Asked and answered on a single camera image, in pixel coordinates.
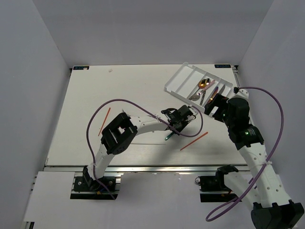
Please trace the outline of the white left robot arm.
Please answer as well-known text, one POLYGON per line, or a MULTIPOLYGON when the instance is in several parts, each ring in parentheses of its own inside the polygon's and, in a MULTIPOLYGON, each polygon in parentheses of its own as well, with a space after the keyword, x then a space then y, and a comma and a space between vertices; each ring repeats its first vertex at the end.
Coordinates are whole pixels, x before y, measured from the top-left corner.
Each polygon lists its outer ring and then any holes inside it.
POLYGON ((103 129, 100 147, 97 153, 93 153, 92 163, 83 169, 84 184, 90 191, 106 185, 103 178, 106 168, 115 155, 127 150, 136 136, 171 128, 172 134, 176 134, 195 119, 198 112, 183 105, 179 109, 162 110, 161 114, 167 121, 163 122, 157 116, 129 116, 122 112, 103 129))

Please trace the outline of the silver spoon ornate handle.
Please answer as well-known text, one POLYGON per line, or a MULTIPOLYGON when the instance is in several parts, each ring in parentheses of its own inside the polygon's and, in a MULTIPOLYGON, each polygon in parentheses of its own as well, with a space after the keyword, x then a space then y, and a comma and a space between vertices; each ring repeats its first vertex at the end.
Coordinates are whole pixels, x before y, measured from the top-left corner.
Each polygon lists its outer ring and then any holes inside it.
POLYGON ((213 84, 215 83, 215 80, 211 81, 210 83, 208 83, 207 86, 205 86, 200 92, 197 92, 195 93, 194 95, 192 95, 189 100, 192 100, 192 101, 196 101, 200 98, 201 94, 203 92, 205 92, 207 89, 209 89, 213 84))

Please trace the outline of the silver spoon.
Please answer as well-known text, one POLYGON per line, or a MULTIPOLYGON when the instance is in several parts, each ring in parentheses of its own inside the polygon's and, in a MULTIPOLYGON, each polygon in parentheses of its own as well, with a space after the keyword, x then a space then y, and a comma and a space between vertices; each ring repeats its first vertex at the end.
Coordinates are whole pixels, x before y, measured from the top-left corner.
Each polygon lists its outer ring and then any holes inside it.
POLYGON ((206 94, 206 91, 204 90, 204 91, 202 92, 202 97, 201 97, 201 100, 200 100, 200 106, 203 105, 204 98, 205 98, 205 94, 206 94))

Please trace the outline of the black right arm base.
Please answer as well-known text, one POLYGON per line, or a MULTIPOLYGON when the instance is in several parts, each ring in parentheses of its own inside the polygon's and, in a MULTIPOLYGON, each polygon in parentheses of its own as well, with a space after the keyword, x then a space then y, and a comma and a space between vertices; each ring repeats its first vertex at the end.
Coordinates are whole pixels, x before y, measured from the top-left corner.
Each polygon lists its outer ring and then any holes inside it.
POLYGON ((218 203, 237 198, 237 195, 224 184, 224 176, 232 172, 239 172, 239 170, 233 165, 227 165, 219 167, 213 176, 196 177, 194 182, 200 187, 200 201, 218 203))

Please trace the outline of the gold spoon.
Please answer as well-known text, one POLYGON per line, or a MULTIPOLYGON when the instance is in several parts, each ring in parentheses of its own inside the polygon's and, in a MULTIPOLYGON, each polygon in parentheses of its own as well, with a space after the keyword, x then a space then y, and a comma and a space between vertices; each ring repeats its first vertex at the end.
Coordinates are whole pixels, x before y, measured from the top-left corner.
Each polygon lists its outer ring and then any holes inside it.
POLYGON ((210 83, 210 78, 204 78, 198 83, 198 89, 196 91, 199 92, 199 90, 204 89, 208 84, 210 83))

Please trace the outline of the iridescent rainbow knife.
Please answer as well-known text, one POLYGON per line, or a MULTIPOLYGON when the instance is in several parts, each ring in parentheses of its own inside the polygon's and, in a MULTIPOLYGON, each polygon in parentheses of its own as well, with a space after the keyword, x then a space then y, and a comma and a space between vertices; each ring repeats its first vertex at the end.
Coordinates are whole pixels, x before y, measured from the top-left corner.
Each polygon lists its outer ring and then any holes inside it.
POLYGON ((213 98, 216 96, 217 92, 218 92, 219 87, 215 87, 215 89, 213 90, 213 93, 211 94, 210 98, 207 100, 207 104, 210 103, 213 98))

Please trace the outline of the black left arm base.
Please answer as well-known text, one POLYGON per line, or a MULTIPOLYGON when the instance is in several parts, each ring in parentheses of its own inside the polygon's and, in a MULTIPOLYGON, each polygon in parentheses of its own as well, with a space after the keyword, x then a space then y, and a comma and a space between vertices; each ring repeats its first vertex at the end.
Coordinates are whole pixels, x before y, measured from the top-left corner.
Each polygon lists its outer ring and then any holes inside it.
POLYGON ((70 199, 80 200, 115 200, 119 193, 119 183, 116 177, 103 177, 100 183, 93 181, 88 186, 83 176, 74 176, 70 199))

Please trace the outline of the fork with green patterned handle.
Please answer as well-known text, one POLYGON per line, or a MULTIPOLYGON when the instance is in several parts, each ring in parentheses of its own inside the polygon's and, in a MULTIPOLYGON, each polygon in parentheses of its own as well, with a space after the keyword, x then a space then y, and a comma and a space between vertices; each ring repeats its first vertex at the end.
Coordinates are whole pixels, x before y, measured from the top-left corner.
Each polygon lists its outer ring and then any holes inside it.
POLYGON ((165 137, 165 141, 167 141, 167 140, 169 140, 173 135, 175 134, 175 132, 174 131, 171 131, 170 133, 169 133, 169 135, 167 135, 166 137, 165 137))

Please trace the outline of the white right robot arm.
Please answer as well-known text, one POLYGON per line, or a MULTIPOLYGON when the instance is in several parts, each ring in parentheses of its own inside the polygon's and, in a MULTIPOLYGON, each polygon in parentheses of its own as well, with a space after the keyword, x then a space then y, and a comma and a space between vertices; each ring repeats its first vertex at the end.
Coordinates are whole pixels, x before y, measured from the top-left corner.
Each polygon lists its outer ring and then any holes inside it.
POLYGON ((253 180, 248 183, 233 166, 218 169, 215 184, 220 190, 232 190, 247 205, 257 229, 291 229, 304 215, 301 203, 286 193, 265 150, 264 139, 250 123, 249 103, 241 97, 227 98, 217 94, 205 105, 205 114, 223 122, 229 138, 247 163, 253 180))

